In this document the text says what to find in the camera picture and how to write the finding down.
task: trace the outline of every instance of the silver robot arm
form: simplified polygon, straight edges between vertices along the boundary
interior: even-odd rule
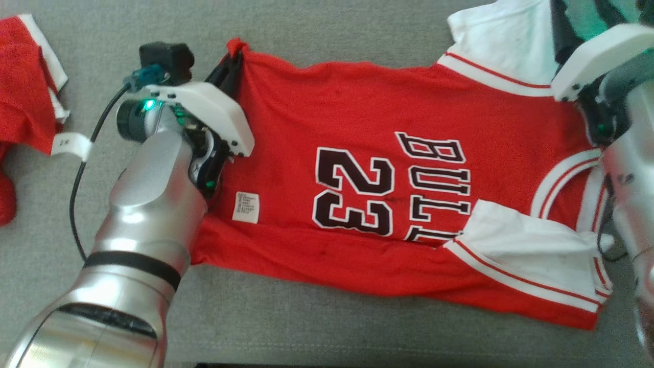
[[[91,254],[3,367],[163,367],[166,314],[215,181],[230,156],[250,155],[254,138],[215,83],[147,88],[151,100],[118,110],[120,133],[145,142],[111,191]]]
[[[616,17],[605,14],[610,28],[582,43],[562,1],[552,0],[562,67],[551,88],[557,100],[577,104],[590,139],[603,148],[613,220],[637,281],[636,331],[654,359],[654,1],[641,2],[640,24],[611,24]]]

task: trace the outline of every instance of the white tag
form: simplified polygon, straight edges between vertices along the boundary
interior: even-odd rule
[[[232,220],[246,223],[259,222],[259,194],[236,192]]]
[[[72,153],[82,159],[83,162],[88,160],[93,143],[84,135],[79,133],[59,133],[54,136],[52,141],[51,155],[59,153]]]

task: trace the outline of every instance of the white sleeve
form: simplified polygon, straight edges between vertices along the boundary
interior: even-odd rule
[[[478,200],[463,233],[445,247],[503,284],[586,305],[588,301],[601,304],[611,293],[596,237]],[[471,257],[460,251],[463,247]]]
[[[556,73],[547,0],[497,0],[447,22],[455,41],[450,53],[525,83],[549,84]]]

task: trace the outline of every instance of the gray fabric surface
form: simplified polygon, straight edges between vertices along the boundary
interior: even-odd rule
[[[139,45],[187,42],[205,76],[241,36],[253,49],[298,65],[368,60],[428,65],[451,44],[448,14],[484,3],[458,1],[0,0],[0,16],[32,12],[70,76],[67,130],[90,134]],[[78,197],[87,249],[107,196],[137,146],[109,121]],[[4,168],[19,212],[0,228],[0,354],[27,321],[63,293],[81,266],[67,220],[78,162],[26,147]],[[193,268],[169,316],[171,361],[368,367],[646,367],[633,329],[632,274],[609,266],[615,294],[596,331],[406,298],[383,299],[208,266]]]

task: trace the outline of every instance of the green led light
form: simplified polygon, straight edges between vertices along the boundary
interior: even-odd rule
[[[145,111],[151,110],[154,107],[154,102],[155,102],[154,100],[147,100],[145,102],[145,105],[143,106],[143,109]]]

